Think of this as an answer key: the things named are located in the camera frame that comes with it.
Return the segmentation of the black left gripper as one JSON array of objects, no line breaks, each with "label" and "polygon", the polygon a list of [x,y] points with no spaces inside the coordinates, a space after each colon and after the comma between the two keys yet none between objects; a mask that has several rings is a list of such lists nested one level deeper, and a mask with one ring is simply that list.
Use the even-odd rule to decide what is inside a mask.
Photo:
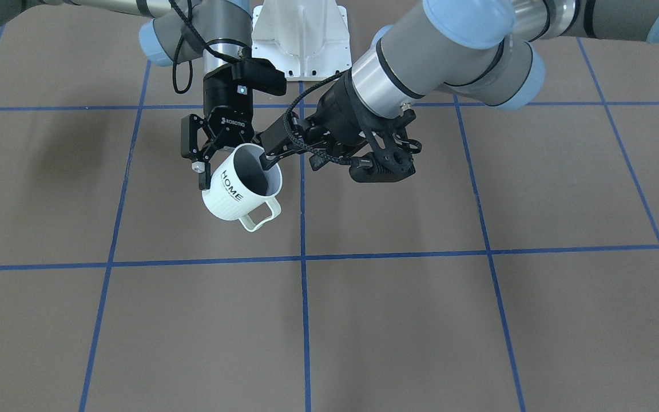
[{"label": "black left gripper", "polygon": [[335,83],[320,98],[316,112],[308,118],[309,128],[306,120],[295,112],[290,113],[291,133],[296,139],[304,139],[304,144],[313,144],[312,149],[301,149],[291,141],[284,126],[285,114],[282,114],[262,132],[260,146],[264,154],[260,156],[260,166],[263,171],[269,171],[285,157],[304,152],[312,153],[309,165],[315,172],[329,163],[351,166],[351,157],[368,144],[358,115],[361,112],[377,114],[360,99],[351,72],[337,74],[335,78]]}]

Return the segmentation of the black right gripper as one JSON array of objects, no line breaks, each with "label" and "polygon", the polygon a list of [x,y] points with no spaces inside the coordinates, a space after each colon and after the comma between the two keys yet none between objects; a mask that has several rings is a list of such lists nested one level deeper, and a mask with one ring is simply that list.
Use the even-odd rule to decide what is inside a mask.
[{"label": "black right gripper", "polygon": [[[203,78],[203,112],[205,119],[190,114],[181,120],[181,157],[191,162],[198,174],[199,190],[211,188],[210,161],[214,150],[236,148],[243,143],[264,147],[262,132],[253,128],[253,91],[233,78],[231,65],[214,69]],[[207,140],[198,143],[199,132]]]}]

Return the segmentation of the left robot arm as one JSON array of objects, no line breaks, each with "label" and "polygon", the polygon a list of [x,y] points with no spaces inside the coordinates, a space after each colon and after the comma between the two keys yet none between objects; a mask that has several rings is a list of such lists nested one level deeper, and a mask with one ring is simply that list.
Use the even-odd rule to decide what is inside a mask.
[{"label": "left robot arm", "polygon": [[421,1],[324,80],[313,115],[287,109],[258,134],[261,166],[309,152],[314,171],[333,163],[359,183],[403,180],[422,148],[406,133],[413,104],[443,91],[519,109],[546,76],[534,40],[560,36],[659,43],[659,1]]}]

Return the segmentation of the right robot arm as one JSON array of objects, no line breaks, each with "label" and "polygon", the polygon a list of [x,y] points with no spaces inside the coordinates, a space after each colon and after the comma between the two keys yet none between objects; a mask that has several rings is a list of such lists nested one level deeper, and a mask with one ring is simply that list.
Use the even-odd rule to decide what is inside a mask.
[{"label": "right robot arm", "polygon": [[[247,74],[239,72],[249,63],[267,62],[252,60],[249,54],[248,1],[0,1],[0,29],[14,18],[35,7],[58,6],[67,3],[71,9],[95,8],[115,11],[122,15],[149,18],[139,31],[139,42],[149,62],[154,65],[175,66],[190,62],[205,55],[204,114],[206,119],[189,117],[182,126],[182,156],[193,162],[199,172],[200,190],[207,195],[211,178],[209,160],[215,149],[233,148],[253,138],[251,107],[253,87],[249,86]],[[56,166],[65,172],[66,163],[75,163],[76,170],[86,170],[85,161],[76,161],[76,148],[87,147],[88,156],[95,154],[95,143],[80,144],[78,138],[86,132],[105,131],[104,119],[94,119],[83,125],[66,121],[55,128],[50,140],[55,148],[45,162],[38,164],[37,172],[50,172]],[[196,127],[202,125],[208,141],[202,149],[195,146]],[[7,143],[9,137],[1,137]],[[0,186],[21,171],[16,166],[13,152],[7,145],[0,145]]]}]

